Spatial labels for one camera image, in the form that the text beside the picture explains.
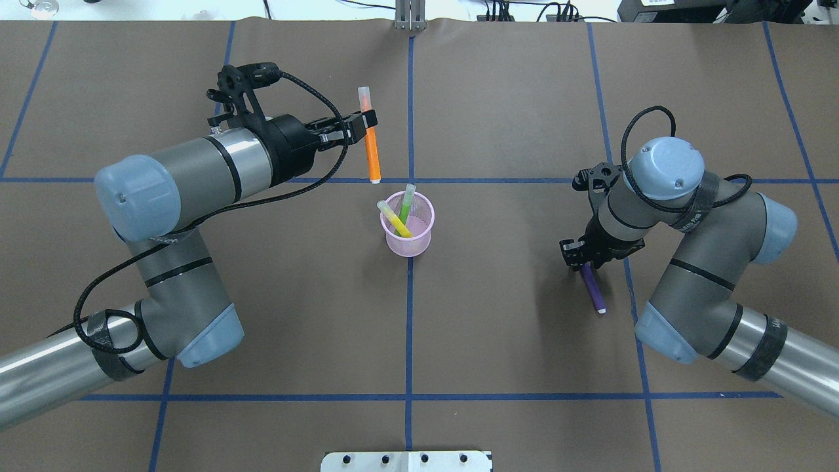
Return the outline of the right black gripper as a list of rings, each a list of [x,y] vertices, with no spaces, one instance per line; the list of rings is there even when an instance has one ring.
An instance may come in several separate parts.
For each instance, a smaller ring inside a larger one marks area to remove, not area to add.
[[[599,269],[612,260],[623,260],[642,250],[644,239],[623,240],[606,232],[597,217],[592,217],[579,240],[564,239],[558,242],[564,263],[570,269],[581,269],[587,263]]]

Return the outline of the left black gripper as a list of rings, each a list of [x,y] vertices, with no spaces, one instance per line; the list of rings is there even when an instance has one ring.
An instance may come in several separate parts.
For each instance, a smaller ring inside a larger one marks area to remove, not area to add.
[[[353,146],[378,125],[376,110],[354,111],[341,120],[321,117],[309,123],[285,114],[265,120],[265,147],[273,152],[271,184],[281,184],[309,172],[318,152],[338,146]],[[347,125],[348,131],[341,130]]]

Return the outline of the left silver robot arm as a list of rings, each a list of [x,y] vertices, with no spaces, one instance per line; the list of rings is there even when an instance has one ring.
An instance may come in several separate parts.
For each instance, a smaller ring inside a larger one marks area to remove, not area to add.
[[[257,205],[255,194],[311,170],[315,155],[362,140],[372,108],[308,123],[234,111],[212,132],[96,174],[94,186],[131,257],[99,275],[68,326],[2,358],[8,429],[175,358],[193,368],[237,347],[244,331],[199,227]]]

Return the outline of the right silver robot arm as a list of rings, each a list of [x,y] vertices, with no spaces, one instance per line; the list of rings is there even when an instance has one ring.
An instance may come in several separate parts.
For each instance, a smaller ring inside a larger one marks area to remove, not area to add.
[[[637,320],[638,340],[683,364],[707,357],[837,417],[837,349],[732,299],[749,264],[770,264],[793,242],[792,209],[708,171],[677,137],[654,138],[627,163],[582,169],[572,186],[593,210],[581,238],[560,243],[573,269],[626,259],[657,224],[683,235]]]

